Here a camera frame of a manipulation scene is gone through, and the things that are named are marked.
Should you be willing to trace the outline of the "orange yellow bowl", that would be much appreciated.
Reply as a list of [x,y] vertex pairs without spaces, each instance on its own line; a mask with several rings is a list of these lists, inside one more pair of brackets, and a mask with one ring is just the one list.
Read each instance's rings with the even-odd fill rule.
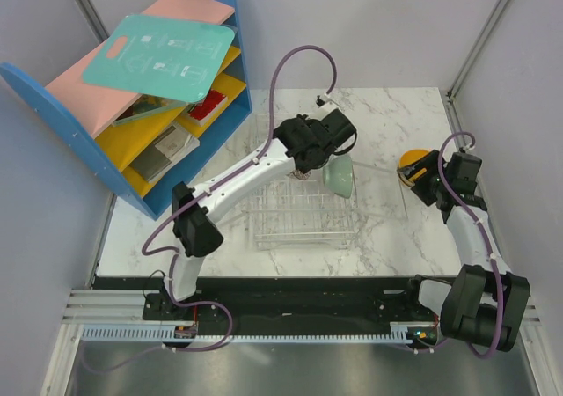
[[[408,167],[409,165],[412,165],[412,164],[415,164],[415,163],[421,161],[429,153],[430,153],[429,150],[413,149],[413,150],[407,151],[406,153],[404,153],[401,156],[401,158],[398,161],[397,173],[398,173],[399,179],[401,180],[401,182],[405,186],[413,187],[415,183],[414,184],[405,184],[402,181],[402,176],[410,177],[410,176],[413,175],[413,173],[411,173],[410,175],[406,175],[405,173],[402,173],[402,169]],[[421,169],[427,169],[427,168],[426,167],[417,167],[414,172],[418,172]]]

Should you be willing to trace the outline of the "purple scale pattern bowl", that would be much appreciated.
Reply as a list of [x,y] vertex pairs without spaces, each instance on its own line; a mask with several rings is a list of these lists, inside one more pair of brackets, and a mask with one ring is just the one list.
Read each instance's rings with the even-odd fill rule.
[[291,176],[297,180],[308,180],[311,176],[310,172],[301,172],[299,170],[295,170],[291,173]]

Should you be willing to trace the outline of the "mint green bowl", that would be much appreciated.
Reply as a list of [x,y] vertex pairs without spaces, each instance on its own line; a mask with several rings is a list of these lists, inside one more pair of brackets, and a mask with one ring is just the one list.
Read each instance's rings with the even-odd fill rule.
[[330,159],[323,167],[323,183],[332,193],[349,199],[354,188],[352,158],[346,154]]

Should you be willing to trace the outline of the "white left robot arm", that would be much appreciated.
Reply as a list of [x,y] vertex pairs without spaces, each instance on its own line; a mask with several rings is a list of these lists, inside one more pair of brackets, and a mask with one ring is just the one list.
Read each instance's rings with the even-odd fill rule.
[[185,319],[192,312],[204,258],[223,243],[217,223],[240,200],[292,172],[322,168],[339,147],[356,138],[356,128],[336,104],[326,102],[316,114],[322,118],[298,114],[283,120],[255,152],[213,179],[193,188],[174,188],[173,207],[185,211],[173,221],[180,249],[162,303],[173,319]]

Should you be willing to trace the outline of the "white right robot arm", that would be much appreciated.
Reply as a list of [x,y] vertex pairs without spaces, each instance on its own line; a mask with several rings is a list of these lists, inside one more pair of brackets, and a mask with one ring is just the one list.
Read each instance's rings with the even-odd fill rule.
[[427,206],[436,206],[450,231],[462,264],[452,284],[418,276],[403,297],[411,319],[431,312],[442,335],[471,345],[509,352],[515,344],[530,297],[530,284],[514,275],[490,236],[487,206],[475,194],[480,158],[456,152],[442,161],[438,150],[409,150],[398,162],[401,182]]

